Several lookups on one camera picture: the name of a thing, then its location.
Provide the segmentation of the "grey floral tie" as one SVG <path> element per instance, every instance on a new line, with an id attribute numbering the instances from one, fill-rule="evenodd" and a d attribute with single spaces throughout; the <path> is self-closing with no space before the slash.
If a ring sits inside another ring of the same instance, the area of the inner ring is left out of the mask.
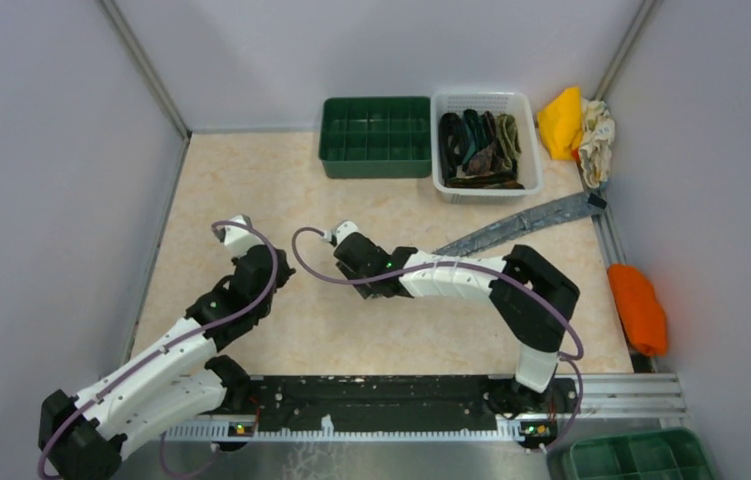
<path id="1" fill-rule="evenodd" d="M 608 203 L 594 192 L 581 192 L 546 202 L 497 220 L 434 251 L 435 255 L 470 256 L 536 231 L 599 216 Z"/>

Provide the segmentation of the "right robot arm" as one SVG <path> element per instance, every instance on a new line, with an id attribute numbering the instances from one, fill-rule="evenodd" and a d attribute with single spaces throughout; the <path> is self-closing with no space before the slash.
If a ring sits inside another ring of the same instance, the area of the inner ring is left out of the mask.
<path id="1" fill-rule="evenodd" d="M 356 285 L 365 298 L 448 297 L 492 305 L 521 343 L 514 374 L 516 403 L 527 412 L 550 403 L 551 379 L 580 289 L 536 250 L 516 245 L 507 255 L 482 259 L 405 246 L 387 252 L 359 232 L 335 234 L 331 245 L 336 266 L 349 281 L 397 274 Z"/>

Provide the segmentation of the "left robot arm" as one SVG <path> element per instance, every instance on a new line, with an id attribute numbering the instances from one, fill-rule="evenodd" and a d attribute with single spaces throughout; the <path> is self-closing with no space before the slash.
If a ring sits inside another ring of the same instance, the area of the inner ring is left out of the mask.
<path id="1" fill-rule="evenodd" d="M 69 395 L 42 403 L 37 469 L 54 479 L 109 479 L 145 443 L 199 414 L 256 411 L 245 369 L 223 349 L 267 317 L 274 293 L 294 274 L 285 251 L 250 247 L 234 271 L 201 295 L 137 357 Z"/>

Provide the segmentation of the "green divided organizer tray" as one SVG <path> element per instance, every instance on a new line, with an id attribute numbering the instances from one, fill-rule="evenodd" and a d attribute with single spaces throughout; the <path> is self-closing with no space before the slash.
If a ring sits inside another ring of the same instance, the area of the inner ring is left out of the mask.
<path id="1" fill-rule="evenodd" d="M 332 179 L 430 176 L 430 106 L 426 96 L 326 99 L 318 144 L 325 175 Z"/>

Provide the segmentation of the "black tie in basket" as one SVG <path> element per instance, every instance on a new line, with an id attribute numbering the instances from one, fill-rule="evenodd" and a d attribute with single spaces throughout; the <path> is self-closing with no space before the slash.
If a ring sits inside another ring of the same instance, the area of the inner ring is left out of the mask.
<path id="1" fill-rule="evenodd" d="M 457 177 L 469 148 L 463 118 L 453 112 L 445 113 L 438 123 L 438 147 L 441 175 L 447 184 Z"/>

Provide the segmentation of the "brown patterned tie in basket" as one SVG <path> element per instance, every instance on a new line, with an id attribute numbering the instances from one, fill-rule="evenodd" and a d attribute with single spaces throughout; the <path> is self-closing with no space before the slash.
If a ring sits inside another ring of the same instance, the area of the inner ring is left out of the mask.
<path id="1" fill-rule="evenodd" d="M 485 148 L 461 165 L 445 185 L 450 188 L 524 189 L 517 173 L 512 168 L 508 169 L 505 162 L 506 158 Z"/>

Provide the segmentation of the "teal tie in basket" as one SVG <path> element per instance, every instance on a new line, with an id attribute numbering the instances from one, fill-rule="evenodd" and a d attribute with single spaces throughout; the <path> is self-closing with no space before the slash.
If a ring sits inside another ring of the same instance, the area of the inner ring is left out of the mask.
<path id="1" fill-rule="evenodd" d="M 477 110 L 466 109 L 463 112 L 463 122 L 466 130 L 468 147 L 463 163 L 469 160 L 488 145 L 487 130 Z"/>

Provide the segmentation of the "olive tie in basket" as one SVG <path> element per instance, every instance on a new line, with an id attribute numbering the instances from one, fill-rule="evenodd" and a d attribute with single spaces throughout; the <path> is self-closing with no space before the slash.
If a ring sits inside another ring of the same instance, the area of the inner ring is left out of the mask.
<path id="1" fill-rule="evenodd" d="M 521 147 L 515 117 L 506 113 L 497 115 L 495 133 L 494 159 L 497 162 L 497 169 L 516 174 L 521 158 Z"/>

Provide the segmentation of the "white plastic basket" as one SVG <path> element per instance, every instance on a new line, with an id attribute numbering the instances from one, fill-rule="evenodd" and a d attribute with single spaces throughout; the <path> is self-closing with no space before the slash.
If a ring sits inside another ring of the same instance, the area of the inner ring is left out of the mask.
<path id="1" fill-rule="evenodd" d="M 508 203 L 544 186 L 528 97 L 446 91 L 431 99 L 432 178 L 450 203 Z"/>

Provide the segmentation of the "yellow cloth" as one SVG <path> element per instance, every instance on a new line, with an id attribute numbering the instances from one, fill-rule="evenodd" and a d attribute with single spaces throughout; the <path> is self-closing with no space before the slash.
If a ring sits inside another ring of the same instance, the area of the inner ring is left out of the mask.
<path id="1" fill-rule="evenodd" d="M 553 160 L 576 160 L 583 139 L 581 89 L 568 87 L 537 114 L 541 142 Z"/>

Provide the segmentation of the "cream patterned cloth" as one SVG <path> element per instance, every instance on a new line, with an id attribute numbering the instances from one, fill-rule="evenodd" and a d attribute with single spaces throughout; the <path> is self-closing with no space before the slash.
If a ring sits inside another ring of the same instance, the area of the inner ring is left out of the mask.
<path id="1" fill-rule="evenodd" d="M 590 189 L 602 190 L 611 176 L 616 123 L 604 101 L 581 99 L 582 141 L 578 148 L 582 179 Z"/>

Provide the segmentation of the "orange cloth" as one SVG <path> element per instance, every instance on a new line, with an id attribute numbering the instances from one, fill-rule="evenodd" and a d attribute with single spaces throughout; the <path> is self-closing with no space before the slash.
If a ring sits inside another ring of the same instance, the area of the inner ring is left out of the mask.
<path id="1" fill-rule="evenodd" d="M 620 263 L 610 265 L 607 276 L 628 342 L 647 357 L 665 355 L 667 317 L 652 283 L 637 268 Z"/>

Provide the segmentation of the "green crate bottom right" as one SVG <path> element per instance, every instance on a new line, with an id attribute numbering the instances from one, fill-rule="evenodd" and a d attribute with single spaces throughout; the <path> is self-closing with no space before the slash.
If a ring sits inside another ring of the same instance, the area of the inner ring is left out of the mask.
<path id="1" fill-rule="evenodd" d="M 698 437 L 686 428 L 579 440 L 559 460 L 564 479 L 716 479 Z"/>

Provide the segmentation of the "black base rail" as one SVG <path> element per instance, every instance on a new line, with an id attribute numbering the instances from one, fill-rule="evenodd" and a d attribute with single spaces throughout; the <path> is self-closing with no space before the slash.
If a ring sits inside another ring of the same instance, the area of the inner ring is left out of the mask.
<path id="1" fill-rule="evenodd" d="M 264 376 L 241 385 L 217 414 L 253 416 L 264 433 L 315 431 L 330 419 L 341 433 L 493 431 L 498 421 L 573 412 L 576 383 L 557 377 L 543 393 L 488 375 Z"/>

